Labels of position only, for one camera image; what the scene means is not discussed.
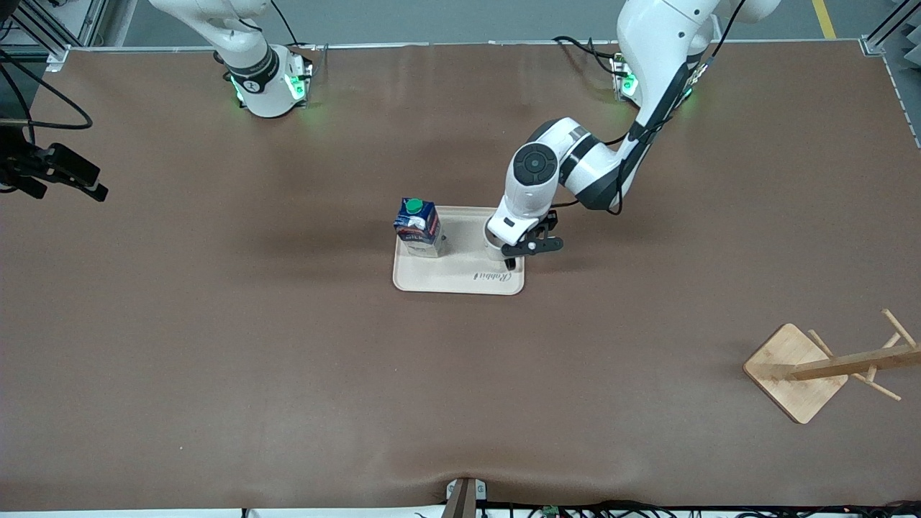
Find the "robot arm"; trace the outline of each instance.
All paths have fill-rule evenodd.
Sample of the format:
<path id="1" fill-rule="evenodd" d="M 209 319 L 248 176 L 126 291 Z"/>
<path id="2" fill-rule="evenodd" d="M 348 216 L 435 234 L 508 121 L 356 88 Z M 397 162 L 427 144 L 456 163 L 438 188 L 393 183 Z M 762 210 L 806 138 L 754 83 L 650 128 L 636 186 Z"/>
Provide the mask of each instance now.
<path id="1" fill-rule="evenodd" d="M 723 0 L 739 2 L 757 21 L 770 14 L 779 0 Z M 611 150 L 576 121 L 565 118 L 542 125 L 519 149 L 506 175 L 506 193 L 487 228 L 509 247 L 532 238 L 547 216 L 562 184 L 591 210 L 611 210 L 630 189 L 649 147 L 683 100 L 694 70 L 710 43 L 710 15 L 720 0 L 627 0 L 617 20 L 617 36 L 624 60 L 638 84 L 640 110 L 617 150 Z M 552 153 L 557 171 L 528 176 L 526 149 Z"/>
<path id="2" fill-rule="evenodd" d="M 260 117 L 284 115 L 306 100 L 312 66 L 282 45 L 269 45 L 253 17 L 268 0 L 150 0 L 214 45 L 237 95 Z"/>

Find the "wooden stand base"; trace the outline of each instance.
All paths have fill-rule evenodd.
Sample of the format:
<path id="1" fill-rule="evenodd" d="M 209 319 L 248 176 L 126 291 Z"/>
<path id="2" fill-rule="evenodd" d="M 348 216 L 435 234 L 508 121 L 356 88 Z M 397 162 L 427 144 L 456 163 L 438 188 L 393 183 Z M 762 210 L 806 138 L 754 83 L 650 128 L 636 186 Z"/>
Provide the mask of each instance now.
<path id="1" fill-rule="evenodd" d="M 787 378 L 793 367 L 821 359 L 828 357 L 808 336 L 795 325 L 785 324 L 743 369 L 791 419 L 806 424 L 847 382 L 846 375 L 803 382 Z"/>

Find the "wooden post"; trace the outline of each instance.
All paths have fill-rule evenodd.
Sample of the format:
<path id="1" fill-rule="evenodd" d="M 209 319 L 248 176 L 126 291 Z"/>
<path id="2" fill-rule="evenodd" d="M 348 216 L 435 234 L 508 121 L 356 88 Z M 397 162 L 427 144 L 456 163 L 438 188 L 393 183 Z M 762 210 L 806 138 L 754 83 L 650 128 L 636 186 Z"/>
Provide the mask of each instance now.
<path id="1" fill-rule="evenodd" d="M 921 365 L 921 348 L 889 310 L 882 310 L 895 333 L 882 348 L 835 356 L 819 335 L 793 324 L 776 331 L 745 362 L 744 370 L 791 419 L 807 423 L 854 378 L 888 397 L 902 398 L 876 383 L 877 371 Z"/>

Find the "wooden peg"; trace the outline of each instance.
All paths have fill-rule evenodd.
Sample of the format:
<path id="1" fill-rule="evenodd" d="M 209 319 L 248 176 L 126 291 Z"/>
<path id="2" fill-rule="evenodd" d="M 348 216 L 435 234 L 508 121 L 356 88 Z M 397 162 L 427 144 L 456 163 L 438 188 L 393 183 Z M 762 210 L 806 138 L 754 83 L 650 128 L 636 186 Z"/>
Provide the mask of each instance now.
<path id="1" fill-rule="evenodd" d="M 915 342 L 915 339 L 912 338 L 912 336 L 908 334 L 908 331 L 905 331 L 905 328 L 902 327 L 902 324 L 900 324 L 899 321 L 895 319 L 895 317 L 892 315 L 892 313 L 889 310 L 882 310 L 882 314 L 886 315 L 886 318 L 889 319 L 889 322 L 892 324 L 892 327 L 895 327 L 895 330 L 899 332 L 899 335 L 902 335 L 902 338 L 904 338 L 905 341 L 908 342 L 908 345 L 911 346 L 912 349 L 918 348 L 918 344 Z"/>
<path id="2" fill-rule="evenodd" d="M 815 330 L 810 329 L 809 336 L 812 337 L 812 341 L 815 342 L 815 345 L 819 346 L 819 349 L 821 349 L 822 352 L 825 353 L 825 356 L 827 356 L 828 358 L 834 358 L 834 353 L 832 352 L 832 350 L 829 349 L 828 346 L 825 345 L 825 342 L 822 342 L 822 339 L 819 338 L 819 334 L 816 333 Z"/>
<path id="3" fill-rule="evenodd" d="M 888 349 L 889 347 L 894 346 L 895 344 L 899 343 L 899 338 L 901 338 L 901 337 L 902 337 L 902 335 L 899 335 L 898 333 L 893 333 L 893 334 L 892 334 L 892 337 L 889 339 L 888 342 L 886 342 L 885 344 L 883 344 L 882 348 Z"/>
<path id="4" fill-rule="evenodd" d="M 883 387 L 883 386 L 879 385 L 878 383 L 874 383 L 874 382 L 868 380 L 867 378 L 864 378 L 864 377 L 861 376 L 860 374 L 851 374 L 851 377 L 854 378 L 855 380 L 860 380 L 861 382 L 865 383 L 867 386 L 869 386 L 869 387 L 871 387 L 871 388 L 876 389 L 877 391 L 880 392 L 880 394 L 885 394 L 885 395 L 891 397 L 892 399 L 894 399 L 894 400 L 896 400 L 896 401 L 902 401 L 902 397 L 901 397 L 900 395 L 898 395 L 898 394 L 896 394 L 895 392 L 893 392 L 893 391 L 887 389 L 886 387 Z"/>

